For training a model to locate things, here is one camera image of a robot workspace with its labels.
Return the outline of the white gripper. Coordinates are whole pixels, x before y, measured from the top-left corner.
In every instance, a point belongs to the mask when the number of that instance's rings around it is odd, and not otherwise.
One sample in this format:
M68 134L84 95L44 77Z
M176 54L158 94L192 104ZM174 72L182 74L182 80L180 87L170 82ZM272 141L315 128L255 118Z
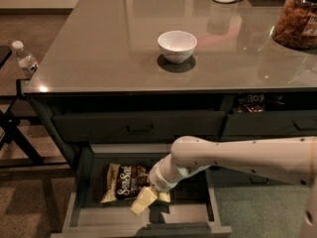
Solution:
M132 204L131 210L140 215L157 199L162 202L171 202L168 191L184 179L184 175L185 168L179 167L175 159L171 155L167 155L151 168L149 173L151 186L145 186L141 189Z

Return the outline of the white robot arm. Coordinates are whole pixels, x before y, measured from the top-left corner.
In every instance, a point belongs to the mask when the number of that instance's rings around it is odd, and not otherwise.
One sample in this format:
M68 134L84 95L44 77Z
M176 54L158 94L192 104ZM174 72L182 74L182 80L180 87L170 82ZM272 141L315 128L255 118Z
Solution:
M132 204L139 215L183 179L211 166L255 174L293 184L306 184L311 194L299 238L317 236L317 138L295 137L268 140L210 142L197 137L176 139L170 153L150 170L149 185Z

